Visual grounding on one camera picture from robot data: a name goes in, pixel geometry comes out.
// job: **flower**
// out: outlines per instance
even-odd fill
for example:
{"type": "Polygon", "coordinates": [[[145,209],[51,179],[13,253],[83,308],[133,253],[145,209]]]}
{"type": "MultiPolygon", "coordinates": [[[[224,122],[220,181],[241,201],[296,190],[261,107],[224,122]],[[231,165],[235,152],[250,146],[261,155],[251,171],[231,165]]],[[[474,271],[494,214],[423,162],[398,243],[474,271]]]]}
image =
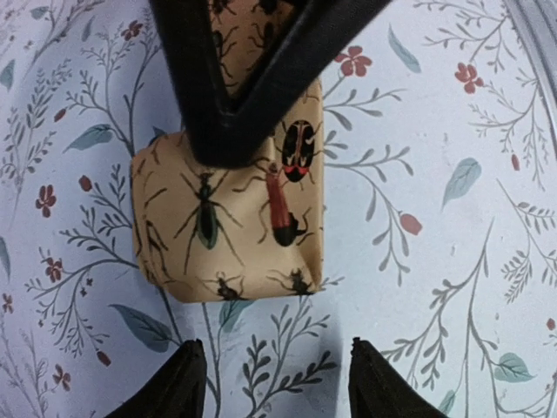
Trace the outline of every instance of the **flower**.
{"type": "Polygon", "coordinates": [[[56,196],[54,196],[54,187],[52,185],[43,185],[38,193],[38,199],[35,201],[37,209],[43,210],[45,218],[50,217],[50,209],[56,204],[56,196]]]}
{"type": "Polygon", "coordinates": [[[372,64],[372,60],[368,57],[360,55],[362,53],[361,46],[351,46],[348,48],[348,55],[338,54],[334,60],[337,63],[342,63],[340,70],[346,77],[350,77],[354,72],[358,77],[364,77],[367,73],[367,68],[372,64]]]}
{"type": "Polygon", "coordinates": [[[128,25],[127,29],[122,30],[122,33],[120,35],[126,41],[129,41],[133,37],[136,37],[137,35],[139,35],[139,32],[141,31],[141,28],[143,28],[143,24],[140,24],[140,23],[138,23],[137,20],[134,20],[133,22],[131,22],[128,25]]]}
{"type": "Polygon", "coordinates": [[[50,281],[52,283],[60,281],[62,279],[62,259],[54,261],[52,257],[49,257],[46,259],[46,264],[48,267],[46,267],[45,273],[50,276],[50,281]]]}
{"type": "Polygon", "coordinates": [[[12,306],[12,303],[14,301],[14,299],[11,297],[10,294],[6,294],[4,293],[2,295],[2,299],[4,304],[2,305],[2,309],[5,313],[10,313],[13,314],[14,313],[14,307],[12,306]]]}
{"type": "Polygon", "coordinates": [[[475,93],[476,86],[484,86],[484,80],[478,77],[476,67],[471,64],[465,65],[464,63],[459,63],[459,70],[454,73],[454,76],[457,80],[464,83],[464,91],[468,94],[475,93]]]}
{"type": "Polygon", "coordinates": [[[81,178],[79,179],[79,185],[82,189],[84,189],[84,192],[88,192],[90,189],[93,188],[91,180],[87,176],[81,176],[81,178]]]}
{"type": "Polygon", "coordinates": [[[418,235],[422,228],[420,222],[408,213],[400,217],[400,226],[402,226],[402,229],[407,233],[411,233],[412,235],[418,235]]]}
{"type": "Polygon", "coordinates": [[[66,114],[66,110],[65,108],[60,109],[56,115],[54,115],[54,122],[57,122],[58,120],[60,120],[61,118],[64,117],[64,115],[66,114]]]}
{"type": "Polygon", "coordinates": [[[111,358],[108,355],[106,355],[106,353],[104,351],[98,350],[97,351],[97,358],[106,367],[108,367],[112,363],[111,358]]]}
{"type": "Polygon", "coordinates": [[[513,154],[513,156],[511,157],[511,163],[513,164],[513,169],[516,172],[520,171],[520,161],[519,158],[516,156],[516,154],[513,154]]]}
{"type": "Polygon", "coordinates": [[[70,374],[65,373],[64,370],[62,369],[62,366],[60,366],[59,364],[57,364],[55,368],[57,373],[52,375],[52,379],[54,380],[54,383],[56,383],[57,385],[62,384],[62,388],[64,388],[66,392],[69,392],[70,381],[71,381],[70,374]]]}

